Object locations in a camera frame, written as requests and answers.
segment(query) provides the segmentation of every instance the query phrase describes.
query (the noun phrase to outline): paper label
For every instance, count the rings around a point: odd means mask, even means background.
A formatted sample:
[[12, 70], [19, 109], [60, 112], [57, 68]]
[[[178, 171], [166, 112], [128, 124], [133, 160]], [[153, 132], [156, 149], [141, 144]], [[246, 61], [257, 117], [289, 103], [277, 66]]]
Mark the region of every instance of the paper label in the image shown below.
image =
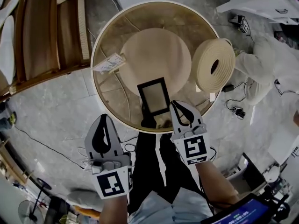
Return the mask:
[[117, 53], [114, 53], [110, 57], [106, 58], [105, 61], [102, 61], [101, 63], [97, 64], [93, 70], [99, 71], [101, 73], [103, 72], [109, 72], [115, 68], [117, 68], [119, 65], [123, 64], [126, 60], [118, 55]]

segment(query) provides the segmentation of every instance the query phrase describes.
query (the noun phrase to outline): rolled mat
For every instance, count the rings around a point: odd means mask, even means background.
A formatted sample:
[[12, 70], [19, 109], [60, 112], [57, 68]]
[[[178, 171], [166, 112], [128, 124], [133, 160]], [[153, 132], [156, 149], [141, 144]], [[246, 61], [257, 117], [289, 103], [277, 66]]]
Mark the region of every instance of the rolled mat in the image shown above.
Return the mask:
[[206, 40], [196, 49], [191, 74], [205, 92], [220, 91], [235, 68], [235, 53], [228, 39]]

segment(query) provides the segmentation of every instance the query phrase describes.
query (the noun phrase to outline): blue screen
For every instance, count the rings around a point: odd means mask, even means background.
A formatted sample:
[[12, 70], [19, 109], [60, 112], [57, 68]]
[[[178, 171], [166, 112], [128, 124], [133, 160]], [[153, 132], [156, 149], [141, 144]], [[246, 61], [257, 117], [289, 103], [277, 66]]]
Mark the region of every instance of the blue screen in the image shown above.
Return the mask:
[[251, 224], [261, 217], [269, 208], [255, 199], [233, 211], [212, 224]]

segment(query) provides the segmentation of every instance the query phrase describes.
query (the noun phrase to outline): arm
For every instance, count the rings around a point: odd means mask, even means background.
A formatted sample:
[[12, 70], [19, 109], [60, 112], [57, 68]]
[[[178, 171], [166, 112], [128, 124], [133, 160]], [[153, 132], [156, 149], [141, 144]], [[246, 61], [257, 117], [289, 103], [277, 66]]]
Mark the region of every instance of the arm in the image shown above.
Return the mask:
[[237, 191], [233, 185], [221, 174], [211, 161], [195, 164], [197, 172], [207, 198], [218, 206], [227, 208], [229, 205], [239, 201]]
[[101, 224], [127, 224], [127, 196], [104, 200], [104, 208], [100, 215]]
[[299, 113], [298, 113], [298, 111], [296, 111], [293, 120], [294, 120], [295, 124], [299, 127]]

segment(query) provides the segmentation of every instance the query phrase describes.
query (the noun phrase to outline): display screen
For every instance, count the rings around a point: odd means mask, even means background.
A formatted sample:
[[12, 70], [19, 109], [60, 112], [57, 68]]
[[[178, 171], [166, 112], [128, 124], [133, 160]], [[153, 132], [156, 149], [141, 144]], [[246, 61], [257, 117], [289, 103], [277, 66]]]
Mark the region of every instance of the display screen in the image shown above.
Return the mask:
[[142, 89], [151, 113], [167, 109], [163, 88], [161, 83], [153, 84]]
[[251, 224], [260, 218], [269, 207], [256, 199], [251, 199], [242, 207], [228, 214], [219, 221], [212, 224]]

